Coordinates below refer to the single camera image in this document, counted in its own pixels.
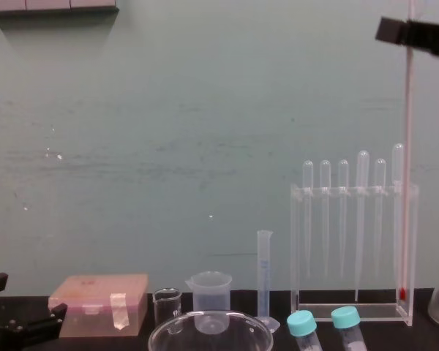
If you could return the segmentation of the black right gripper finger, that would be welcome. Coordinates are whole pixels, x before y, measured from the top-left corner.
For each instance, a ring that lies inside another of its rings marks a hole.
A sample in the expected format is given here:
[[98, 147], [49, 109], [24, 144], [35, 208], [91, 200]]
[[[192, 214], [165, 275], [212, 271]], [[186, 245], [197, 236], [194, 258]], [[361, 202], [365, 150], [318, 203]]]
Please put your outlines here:
[[402, 44], [405, 40], [406, 22], [399, 19], [381, 17], [375, 39], [390, 44]]
[[405, 45], [439, 57], [439, 23], [409, 20]]

